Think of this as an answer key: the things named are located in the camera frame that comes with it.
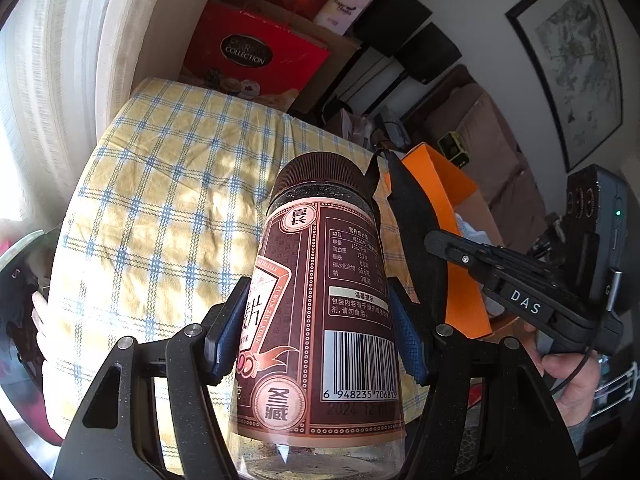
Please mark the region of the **person's right hand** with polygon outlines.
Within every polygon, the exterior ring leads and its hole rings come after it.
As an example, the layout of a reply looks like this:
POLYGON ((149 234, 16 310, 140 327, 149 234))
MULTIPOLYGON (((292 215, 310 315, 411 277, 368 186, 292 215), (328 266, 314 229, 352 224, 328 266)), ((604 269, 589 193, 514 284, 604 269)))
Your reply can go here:
MULTIPOLYGON (((564 380, 582 362, 580 354, 547 354, 546 356, 541 356, 536 347, 536 328, 526 322, 523 323, 522 343, 541 375, 547 373, 555 379, 564 380)), ((592 352, 584 366, 555 400, 555 404, 567 427, 577 426, 590 417, 594 394, 600 378, 601 369, 598 363, 598 355, 596 352, 592 352)))

